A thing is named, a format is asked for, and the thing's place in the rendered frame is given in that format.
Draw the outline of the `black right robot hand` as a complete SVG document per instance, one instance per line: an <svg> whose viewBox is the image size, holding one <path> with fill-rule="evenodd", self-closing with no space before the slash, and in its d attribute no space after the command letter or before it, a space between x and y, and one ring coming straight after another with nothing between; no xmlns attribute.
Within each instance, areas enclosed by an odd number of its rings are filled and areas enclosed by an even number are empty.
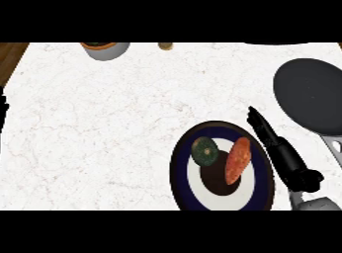
<svg viewBox="0 0 342 253"><path fill-rule="evenodd" d="M277 135L259 111L249 107L247 122L267 148L273 164L287 188L293 192L314 193L320 190L323 174L307 167L289 141Z"/></svg>

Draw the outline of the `orange sweet potato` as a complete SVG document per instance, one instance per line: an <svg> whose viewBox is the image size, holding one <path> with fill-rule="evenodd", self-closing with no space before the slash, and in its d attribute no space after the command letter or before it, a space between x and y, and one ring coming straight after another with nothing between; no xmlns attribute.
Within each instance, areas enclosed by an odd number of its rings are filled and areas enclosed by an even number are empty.
<svg viewBox="0 0 342 253"><path fill-rule="evenodd" d="M225 164L225 182L233 185L252 160L250 139L240 137L234 142Z"/></svg>

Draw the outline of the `dark blue white plate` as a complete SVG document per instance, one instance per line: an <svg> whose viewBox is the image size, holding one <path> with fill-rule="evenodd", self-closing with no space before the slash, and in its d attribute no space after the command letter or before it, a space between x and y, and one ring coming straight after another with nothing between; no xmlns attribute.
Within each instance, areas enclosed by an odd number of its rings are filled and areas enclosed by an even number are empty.
<svg viewBox="0 0 342 253"><path fill-rule="evenodd" d="M193 159L193 143L209 137L218 146L218 160L200 166ZM237 179L225 182L225 164L234 142L250 140L250 163ZM171 189L182 211L268 211L276 196L274 170L261 143L243 128L211 121L194 126L182 135L171 157Z"/></svg>

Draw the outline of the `dark grey frying pan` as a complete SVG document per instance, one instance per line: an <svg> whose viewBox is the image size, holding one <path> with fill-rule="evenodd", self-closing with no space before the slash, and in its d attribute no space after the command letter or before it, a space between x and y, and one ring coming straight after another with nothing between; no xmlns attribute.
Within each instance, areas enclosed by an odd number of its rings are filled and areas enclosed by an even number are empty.
<svg viewBox="0 0 342 253"><path fill-rule="evenodd" d="M315 132L342 168L342 69L314 58L286 62L274 77L284 113Z"/></svg>

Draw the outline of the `dark green round vegetable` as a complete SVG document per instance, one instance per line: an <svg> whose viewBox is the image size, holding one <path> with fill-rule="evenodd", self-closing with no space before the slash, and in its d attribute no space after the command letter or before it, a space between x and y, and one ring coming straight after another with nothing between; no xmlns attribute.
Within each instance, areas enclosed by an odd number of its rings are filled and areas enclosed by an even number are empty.
<svg viewBox="0 0 342 253"><path fill-rule="evenodd" d="M191 145L191 157L199 166L211 166L218 159L219 149L212 138L202 136Z"/></svg>

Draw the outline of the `grey pot with orange rim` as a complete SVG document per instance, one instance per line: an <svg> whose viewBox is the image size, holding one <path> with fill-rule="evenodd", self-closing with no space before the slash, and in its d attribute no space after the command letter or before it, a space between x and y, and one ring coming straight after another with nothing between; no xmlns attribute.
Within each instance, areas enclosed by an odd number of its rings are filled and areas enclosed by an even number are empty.
<svg viewBox="0 0 342 253"><path fill-rule="evenodd" d="M83 42L82 46L95 60L107 61L116 59L128 51L131 44L128 42Z"/></svg>

